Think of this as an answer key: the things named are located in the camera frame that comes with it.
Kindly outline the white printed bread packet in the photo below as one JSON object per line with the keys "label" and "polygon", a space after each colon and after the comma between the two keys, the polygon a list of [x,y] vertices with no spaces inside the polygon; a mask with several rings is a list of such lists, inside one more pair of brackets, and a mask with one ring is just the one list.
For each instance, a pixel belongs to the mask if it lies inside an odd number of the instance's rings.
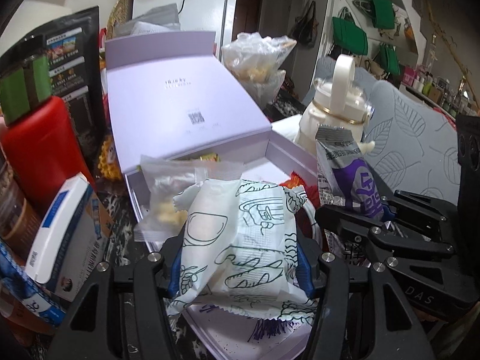
{"label": "white printed bread packet", "polygon": [[178,288],[167,314],[214,305],[242,317],[312,324],[317,301],[301,289],[295,215],[308,197],[253,180],[188,187],[173,204],[187,217]]}

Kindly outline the green tote bag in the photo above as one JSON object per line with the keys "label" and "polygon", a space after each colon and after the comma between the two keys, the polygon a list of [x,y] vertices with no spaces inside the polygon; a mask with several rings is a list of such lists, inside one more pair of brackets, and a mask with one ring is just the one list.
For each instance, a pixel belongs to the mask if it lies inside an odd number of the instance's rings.
{"label": "green tote bag", "polygon": [[332,18],[333,40],[335,46],[341,47],[353,55],[368,54],[366,32],[355,23],[339,17]]}
{"label": "green tote bag", "polygon": [[368,0],[373,11],[372,22],[376,29],[394,29],[395,11],[391,0]]}

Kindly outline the red fuzzy soft item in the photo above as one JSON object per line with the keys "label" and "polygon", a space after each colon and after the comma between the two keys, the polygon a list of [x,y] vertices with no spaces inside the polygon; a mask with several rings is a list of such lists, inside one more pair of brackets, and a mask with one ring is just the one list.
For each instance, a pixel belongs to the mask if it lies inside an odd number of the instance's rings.
{"label": "red fuzzy soft item", "polygon": [[304,189],[307,194],[307,201],[295,214],[295,219],[304,236],[312,238],[320,244],[321,231],[315,220],[316,210],[320,207],[318,189],[315,185],[307,186]]}

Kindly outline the green-label dark jar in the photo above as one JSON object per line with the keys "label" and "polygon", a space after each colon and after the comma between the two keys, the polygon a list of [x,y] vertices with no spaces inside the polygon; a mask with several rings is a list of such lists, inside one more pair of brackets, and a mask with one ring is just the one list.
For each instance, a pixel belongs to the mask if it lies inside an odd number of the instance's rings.
{"label": "green-label dark jar", "polygon": [[35,110],[51,96],[44,37],[26,37],[1,57],[1,113],[6,125]]}

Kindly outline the colourful foil snack bag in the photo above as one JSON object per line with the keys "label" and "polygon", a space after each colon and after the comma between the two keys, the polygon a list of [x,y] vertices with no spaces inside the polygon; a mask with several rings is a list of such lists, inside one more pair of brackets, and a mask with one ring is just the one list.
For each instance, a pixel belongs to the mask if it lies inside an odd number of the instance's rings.
{"label": "colourful foil snack bag", "polygon": [[189,157],[185,157],[185,160],[199,160],[199,161],[219,162],[220,157],[217,153],[206,153],[206,154],[191,155]]}

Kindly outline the white refrigerator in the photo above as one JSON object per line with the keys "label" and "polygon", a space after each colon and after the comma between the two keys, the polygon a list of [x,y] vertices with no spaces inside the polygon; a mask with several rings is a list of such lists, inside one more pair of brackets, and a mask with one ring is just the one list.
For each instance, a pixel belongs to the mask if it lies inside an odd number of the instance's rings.
{"label": "white refrigerator", "polygon": [[216,57],[221,59],[221,47],[233,38],[233,22],[237,0],[133,0],[133,18],[152,8],[175,3],[179,22],[184,31],[215,32]]}

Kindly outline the grey leaf-pattern cushion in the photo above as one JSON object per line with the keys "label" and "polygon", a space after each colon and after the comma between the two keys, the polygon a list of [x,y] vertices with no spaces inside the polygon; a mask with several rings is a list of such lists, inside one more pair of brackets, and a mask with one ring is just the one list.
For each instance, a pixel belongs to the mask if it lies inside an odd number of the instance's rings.
{"label": "grey leaf-pattern cushion", "polygon": [[392,197],[402,190],[456,205],[461,167],[450,119],[361,67],[355,69],[354,85],[374,108],[364,140],[375,147],[364,157],[379,193]]}

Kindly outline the brown door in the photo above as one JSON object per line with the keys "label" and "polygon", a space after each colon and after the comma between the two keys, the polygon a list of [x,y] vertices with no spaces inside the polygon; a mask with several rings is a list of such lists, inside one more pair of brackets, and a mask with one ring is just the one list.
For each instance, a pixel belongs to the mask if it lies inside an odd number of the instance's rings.
{"label": "brown door", "polygon": [[232,40],[240,33],[256,33],[260,28],[263,0],[236,0]]}

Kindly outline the red foil packet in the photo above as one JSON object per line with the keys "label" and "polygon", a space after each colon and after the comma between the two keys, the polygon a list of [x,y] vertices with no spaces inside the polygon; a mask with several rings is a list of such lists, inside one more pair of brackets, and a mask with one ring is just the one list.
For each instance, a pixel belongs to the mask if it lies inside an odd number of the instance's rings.
{"label": "red foil packet", "polygon": [[296,172],[291,172],[289,175],[289,179],[280,183],[280,186],[286,187],[288,189],[293,189],[298,186],[303,186],[305,191],[308,192],[311,189],[311,186],[308,185],[304,179],[298,175]]}

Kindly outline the green tote bag left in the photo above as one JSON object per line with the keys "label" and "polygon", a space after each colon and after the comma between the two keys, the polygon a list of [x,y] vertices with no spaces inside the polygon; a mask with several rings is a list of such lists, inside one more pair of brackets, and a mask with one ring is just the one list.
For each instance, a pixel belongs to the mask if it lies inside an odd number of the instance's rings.
{"label": "green tote bag left", "polygon": [[335,46],[341,47],[353,55],[368,54],[366,32],[355,23],[339,17],[332,18],[333,40]]}

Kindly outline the clear plastic food bag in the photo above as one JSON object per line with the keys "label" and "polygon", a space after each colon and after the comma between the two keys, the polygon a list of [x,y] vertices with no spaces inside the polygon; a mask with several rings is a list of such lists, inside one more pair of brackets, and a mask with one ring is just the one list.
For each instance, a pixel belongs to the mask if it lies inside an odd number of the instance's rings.
{"label": "clear plastic food bag", "polygon": [[281,65],[296,45],[297,41],[287,36],[239,33],[235,41],[221,47],[222,62],[264,110],[278,96],[287,74]]}

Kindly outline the translucent snack pouch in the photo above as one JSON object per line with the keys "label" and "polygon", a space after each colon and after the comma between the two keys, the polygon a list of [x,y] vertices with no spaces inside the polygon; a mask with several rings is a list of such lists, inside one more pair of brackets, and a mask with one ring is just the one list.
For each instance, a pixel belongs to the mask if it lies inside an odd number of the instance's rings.
{"label": "translucent snack pouch", "polygon": [[140,168],[150,191],[149,207],[134,228],[134,240],[162,245],[177,236],[188,208],[174,202],[192,185],[208,179],[237,180],[245,171],[242,163],[211,159],[163,160],[143,156]]}

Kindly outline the black printed standing pouch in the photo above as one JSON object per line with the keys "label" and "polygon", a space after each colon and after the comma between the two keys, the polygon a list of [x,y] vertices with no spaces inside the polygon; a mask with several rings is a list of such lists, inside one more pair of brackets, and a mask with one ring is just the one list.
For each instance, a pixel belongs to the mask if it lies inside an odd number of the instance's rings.
{"label": "black printed standing pouch", "polygon": [[30,57],[46,57],[51,93],[64,100],[86,157],[97,152],[106,127],[98,35],[95,6],[35,28],[1,54],[1,77]]}

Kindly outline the red canister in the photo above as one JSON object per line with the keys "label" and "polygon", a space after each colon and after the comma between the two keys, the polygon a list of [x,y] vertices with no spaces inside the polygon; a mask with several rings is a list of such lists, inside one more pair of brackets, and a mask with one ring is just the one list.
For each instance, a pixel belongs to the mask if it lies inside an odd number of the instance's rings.
{"label": "red canister", "polygon": [[64,182],[94,179],[74,133],[64,100],[51,96],[35,108],[26,97],[1,100],[7,130],[1,147],[28,202],[44,215]]}

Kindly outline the lavender drawstring sachet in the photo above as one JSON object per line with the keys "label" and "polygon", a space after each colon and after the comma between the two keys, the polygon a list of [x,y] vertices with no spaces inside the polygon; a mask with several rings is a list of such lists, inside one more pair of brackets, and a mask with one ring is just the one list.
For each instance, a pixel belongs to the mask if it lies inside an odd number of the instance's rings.
{"label": "lavender drawstring sachet", "polygon": [[209,333],[219,333],[231,341],[260,342],[274,337],[289,335],[302,324],[299,321],[262,319],[241,311],[235,314],[211,304],[195,309],[201,319],[201,327]]}

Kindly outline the cream kettle-shaped water bottle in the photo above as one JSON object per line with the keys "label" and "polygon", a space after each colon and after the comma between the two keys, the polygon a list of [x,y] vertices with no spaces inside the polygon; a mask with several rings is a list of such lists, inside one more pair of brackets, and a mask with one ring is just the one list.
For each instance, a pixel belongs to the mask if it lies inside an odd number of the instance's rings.
{"label": "cream kettle-shaped water bottle", "polygon": [[374,141],[362,141],[374,108],[367,101],[363,89],[354,84],[354,77],[354,58],[339,55],[335,61],[333,77],[329,80],[316,78],[313,81],[315,94],[300,119],[295,136],[298,146],[315,155],[318,127],[328,125],[350,130],[362,154],[374,150]]}

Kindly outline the blue tablet tube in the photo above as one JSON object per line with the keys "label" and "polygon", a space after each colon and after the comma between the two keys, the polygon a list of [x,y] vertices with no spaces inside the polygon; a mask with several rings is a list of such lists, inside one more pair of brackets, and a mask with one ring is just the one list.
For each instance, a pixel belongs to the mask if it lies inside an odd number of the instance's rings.
{"label": "blue tablet tube", "polygon": [[65,312],[25,272],[13,258],[9,247],[1,241],[1,284],[13,297],[44,322],[58,328]]}

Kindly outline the silver purple snack packet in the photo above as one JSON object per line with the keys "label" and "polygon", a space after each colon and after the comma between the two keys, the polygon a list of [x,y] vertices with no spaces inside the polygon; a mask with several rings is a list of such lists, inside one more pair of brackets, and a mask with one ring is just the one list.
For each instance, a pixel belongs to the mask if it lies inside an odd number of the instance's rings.
{"label": "silver purple snack packet", "polygon": [[318,127],[316,158],[322,205],[342,206],[370,219],[383,217],[383,204],[373,175],[349,129]]}

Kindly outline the green tote bag upper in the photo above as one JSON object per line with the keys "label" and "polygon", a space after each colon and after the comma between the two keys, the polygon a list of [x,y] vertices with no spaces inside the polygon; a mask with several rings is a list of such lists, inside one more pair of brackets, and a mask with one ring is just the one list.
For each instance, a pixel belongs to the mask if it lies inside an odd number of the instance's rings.
{"label": "green tote bag upper", "polygon": [[395,11],[391,0],[368,0],[373,11],[372,22],[376,29],[394,29]]}

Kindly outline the white blue medicine box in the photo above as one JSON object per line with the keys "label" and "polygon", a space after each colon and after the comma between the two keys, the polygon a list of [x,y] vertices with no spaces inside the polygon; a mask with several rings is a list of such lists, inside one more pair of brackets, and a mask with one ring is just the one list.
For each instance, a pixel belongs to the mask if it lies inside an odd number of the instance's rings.
{"label": "white blue medicine box", "polygon": [[25,265],[44,289],[72,302],[103,261],[113,220],[86,177],[67,179],[50,204]]}

